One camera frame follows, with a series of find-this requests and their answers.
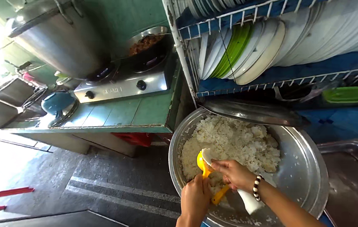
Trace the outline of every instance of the stainless steel tray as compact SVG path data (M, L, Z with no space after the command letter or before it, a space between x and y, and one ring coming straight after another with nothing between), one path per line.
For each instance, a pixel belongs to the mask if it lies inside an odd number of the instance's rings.
M358 140L319 144L329 173L325 212L335 227L358 226Z

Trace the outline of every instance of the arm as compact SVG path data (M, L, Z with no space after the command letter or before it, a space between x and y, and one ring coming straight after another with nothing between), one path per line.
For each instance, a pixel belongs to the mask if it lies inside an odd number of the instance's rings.
M203 180L198 174L182 189L182 214L177 219L176 227L200 227L210 205L211 191L208 178Z
M213 161L212 168L221 172L225 183L236 190L240 188L252 193L256 175L235 160ZM287 227L322 227L316 218L288 199L277 188L262 180L258 187L262 201L278 216Z

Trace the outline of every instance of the frying pan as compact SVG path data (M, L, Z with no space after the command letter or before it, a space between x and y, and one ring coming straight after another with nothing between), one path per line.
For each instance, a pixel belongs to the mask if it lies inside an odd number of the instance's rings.
M164 35L164 37L159 40L157 43L153 44L151 47L149 47L146 50L143 50L139 52L138 54L129 56L130 54L130 47L143 39L146 36L149 35L157 35L157 34L165 34L168 32L168 28L164 26L158 26L153 27L150 29L147 29L140 34L137 34L133 36L131 39L127 41L127 46L125 48L125 55L122 59L125 59L127 61L132 61L134 63L146 63L157 56L160 56L161 54L165 53L166 50L169 50L172 48L173 40L170 35Z

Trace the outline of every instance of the stacked plates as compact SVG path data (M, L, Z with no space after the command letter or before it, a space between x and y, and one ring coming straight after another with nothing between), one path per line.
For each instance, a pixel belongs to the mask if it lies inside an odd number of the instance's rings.
M307 64L358 51L356 0L322 2L315 4L311 10L286 13L281 18L286 23L284 43L287 47L281 48L273 65Z
M194 18L208 17L223 11L226 8L243 4L246 0L186 0Z
M273 65L307 64L352 51L358 51L358 1L321 2L214 37L202 34L199 78L244 85Z
M201 80L208 78L234 79L237 84L247 84L266 70L279 53L285 37L285 24L268 19L253 25L245 23L224 29L211 44L211 50ZM206 53L201 47L200 53ZM199 63L205 55L200 54Z

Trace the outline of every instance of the gas stove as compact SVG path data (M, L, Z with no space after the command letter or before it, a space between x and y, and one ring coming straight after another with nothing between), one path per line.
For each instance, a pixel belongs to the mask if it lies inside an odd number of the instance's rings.
M144 64L112 62L107 75L83 81L74 94L87 103L168 90L177 59L176 53L166 53Z

